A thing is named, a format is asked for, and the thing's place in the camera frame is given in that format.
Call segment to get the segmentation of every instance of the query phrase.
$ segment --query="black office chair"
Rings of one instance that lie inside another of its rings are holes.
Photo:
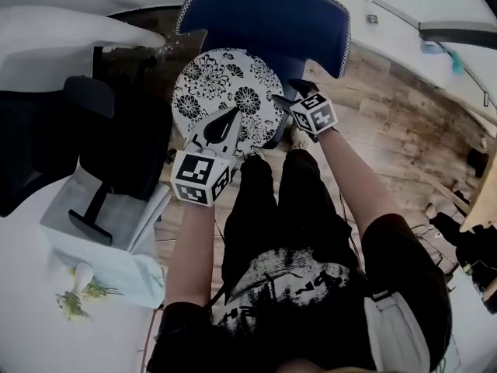
[[[110,246],[112,234],[96,224],[108,193],[148,200],[168,154],[172,128],[170,105],[146,92],[143,71],[155,61],[144,61],[135,85],[127,76],[111,83],[116,104],[113,118],[92,119],[91,136],[85,139],[81,167],[102,181],[85,215],[71,210],[73,225],[91,240]]]
[[[0,217],[70,176],[88,130],[82,122],[111,117],[113,107],[109,86],[79,76],[57,92],[0,91]]]

